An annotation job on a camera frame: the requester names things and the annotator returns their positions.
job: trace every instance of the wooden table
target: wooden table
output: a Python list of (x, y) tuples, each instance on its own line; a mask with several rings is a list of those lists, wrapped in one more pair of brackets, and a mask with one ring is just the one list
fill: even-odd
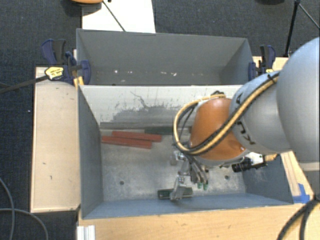
[[(277, 58), (274, 69), (281, 69), (285, 58)], [(30, 210), (34, 213), (48, 211), (76, 210), (80, 204), (79, 151), (76, 134), (75, 88), (60, 82), (45, 81), (38, 83), (35, 96), (32, 182)], [(63, 125), (51, 120), (57, 115)], [(45, 141), (56, 142), (56, 149), (48, 150)], [(306, 193), (312, 190), (292, 154), (287, 174), (291, 175), (291, 190), (297, 191), (297, 182), (304, 185)], [(184, 214), (168, 214), (140, 217), (122, 217), (108, 219), (82, 220), (80, 226), (95, 225), (97, 240), (180, 240), (180, 239), (248, 239), (275, 240), (288, 219), (302, 204), (244, 208), (233, 210), (204, 211)], [(306, 238), (317, 239), (320, 236), (320, 206), (311, 213), (306, 225)], [(290, 229), (285, 239), (299, 239), (300, 221)]]

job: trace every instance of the wooden board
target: wooden board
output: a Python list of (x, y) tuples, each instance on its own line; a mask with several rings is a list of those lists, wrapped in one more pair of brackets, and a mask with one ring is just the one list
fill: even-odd
[[(45, 68), (37, 68), (36, 76)], [(35, 85), (30, 211), (76, 210), (80, 205), (76, 89), (59, 81)]]

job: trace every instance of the gray bin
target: gray bin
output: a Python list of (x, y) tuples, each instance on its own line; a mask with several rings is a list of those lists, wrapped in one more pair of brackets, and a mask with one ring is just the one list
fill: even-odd
[(170, 165), (171, 135), (150, 150), (101, 143), (112, 130), (168, 128), (184, 104), (214, 91), (231, 98), (248, 79), (246, 39), (78, 29), (77, 58), (92, 67), (78, 90), (83, 219), (293, 203), (281, 158), (242, 173), (215, 167), (207, 191), (187, 182), (194, 197), (170, 201), (157, 190), (173, 188), (181, 165)]

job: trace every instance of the metal bracket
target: metal bracket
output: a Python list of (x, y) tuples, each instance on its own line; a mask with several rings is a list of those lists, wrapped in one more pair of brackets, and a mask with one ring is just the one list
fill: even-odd
[(96, 240), (96, 226), (77, 226), (76, 240)]

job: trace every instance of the gray cylinder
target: gray cylinder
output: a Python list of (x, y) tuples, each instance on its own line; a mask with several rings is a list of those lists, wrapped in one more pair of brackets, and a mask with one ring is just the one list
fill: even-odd
[[(232, 99), (230, 114), (267, 79), (267, 74), (264, 74), (243, 85)], [(233, 128), (237, 140), (252, 152), (269, 155), (291, 149), (280, 122), (276, 86), (277, 84), (262, 93)]]
[(283, 67), (276, 99), (286, 138), (319, 191), (319, 37), (299, 48)]

